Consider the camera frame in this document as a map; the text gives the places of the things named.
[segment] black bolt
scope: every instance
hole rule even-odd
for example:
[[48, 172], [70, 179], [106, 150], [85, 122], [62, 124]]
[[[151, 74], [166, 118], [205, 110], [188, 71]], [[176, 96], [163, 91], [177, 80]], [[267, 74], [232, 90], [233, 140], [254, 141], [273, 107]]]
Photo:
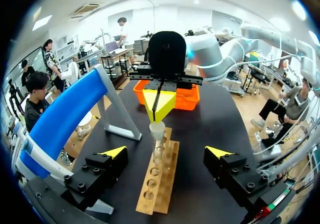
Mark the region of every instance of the black bolt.
[[35, 196], [37, 199], [40, 199], [40, 198], [41, 198], [41, 193], [36, 193], [34, 196]]
[[249, 170], [250, 170], [250, 165], [249, 165], [249, 164], [245, 164], [245, 165], [243, 166], [243, 169], [244, 169], [245, 171], [249, 171]]
[[255, 184], [254, 183], [247, 183], [246, 184], [246, 190], [249, 192], [252, 192], [255, 188]]
[[88, 165], [87, 164], [83, 164], [82, 165], [82, 170], [84, 170], [84, 171], [88, 170]]
[[232, 172], [232, 174], [237, 175], [238, 172], [239, 172], [239, 169], [238, 168], [232, 168], [231, 172]]
[[84, 183], [78, 183], [77, 186], [80, 192], [84, 192], [86, 190], [86, 185]]
[[265, 183], [268, 181], [268, 176], [267, 175], [262, 175], [261, 176], [261, 182]]
[[71, 177], [69, 175], [64, 175], [63, 179], [64, 179], [64, 182], [67, 184], [71, 182]]
[[94, 168], [93, 169], [93, 173], [96, 174], [96, 175], [99, 175], [100, 174], [100, 168]]

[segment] blue foam pad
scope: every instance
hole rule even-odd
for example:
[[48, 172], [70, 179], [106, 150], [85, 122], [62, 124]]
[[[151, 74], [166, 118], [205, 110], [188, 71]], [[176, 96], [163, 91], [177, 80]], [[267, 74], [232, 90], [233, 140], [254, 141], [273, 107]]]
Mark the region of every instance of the blue foam pad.
[[[30, 136], [56, 160], [79, 122], [106, 93], [107, 89], [98, 72], [93, 69], [48, 107], [31, 130]], [[24, 150], [20, 159], [35, 175], [45, 178], [49, 174]]]

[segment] man sitting on chair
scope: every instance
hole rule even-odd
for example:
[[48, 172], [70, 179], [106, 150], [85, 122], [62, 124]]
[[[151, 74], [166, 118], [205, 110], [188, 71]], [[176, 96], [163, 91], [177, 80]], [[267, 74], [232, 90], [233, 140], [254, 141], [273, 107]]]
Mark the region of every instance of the man sitting on chair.
[[[301, 113], [306, 109], [309, 104], [308, 93], [312, 86], [304, 78], [302, 88], [294, 87], [288, 93], [280, 93], [279, 98], [289, 98], [289, 102], [286, 107], [279, 105], [272, 99], [269, 99], [264, 105], [263, 109], [259, 113], [262, 117], [261, 120], [251, 119], [251, 122], [256, 125], [259, 129], [263, 129], [266, 124], [266, 119], [270, 112], [278, 115], [279, 121], [283, 125], [283, 128], [275, 138], [276, 141], [281, 139], [283, 135], [292, 127], [292, 125], [297, 121]], [[308, 110], [304, 112], [301, 119], [297, 122], [299, 124], [301, 121], [306, 119]]]

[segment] gray robot arm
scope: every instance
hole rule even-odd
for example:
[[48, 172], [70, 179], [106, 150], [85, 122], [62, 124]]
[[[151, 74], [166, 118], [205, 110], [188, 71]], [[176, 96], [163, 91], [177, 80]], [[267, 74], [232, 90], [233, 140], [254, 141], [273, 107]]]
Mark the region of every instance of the gray robot arm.
[[242, 38], [232, 39], [221, 47], [217, 39], [210, 34], [192, 36], [186, 40], [189, 60], [197, 65], [200, 75], [206, 81], [223, 82], [232, 69], [243, 64], [239, 61], [243, 60], [247, 53], [257, 51], [258, 40], [261, 39], [297, 57], [301, 62], [303, 77], [314, 86], [315, 90], [319, 89], [320, 74], [317, 71], [316, 51], [311, 45], [252, 24], [242, 24], [241, 32]]

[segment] orange bin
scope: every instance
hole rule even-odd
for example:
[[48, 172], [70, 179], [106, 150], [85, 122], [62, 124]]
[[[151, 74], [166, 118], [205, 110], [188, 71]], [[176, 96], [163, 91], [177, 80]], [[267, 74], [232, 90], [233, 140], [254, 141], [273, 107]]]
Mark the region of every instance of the orange bin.
[[[149, 80], [139, 80], [139, 82], [133, 88], [136, 96], [138, 97], [139, 103], [144, 105], [145, 99], [142, 93], [144, 87], [149, 83]], [[200, 101], [199, 87], [198, 85], [193, 84], [192, 89], [181, 89], [176, 90], [175, 98], [175, 109], [182, 110], [194, 110], [197, 103]]]

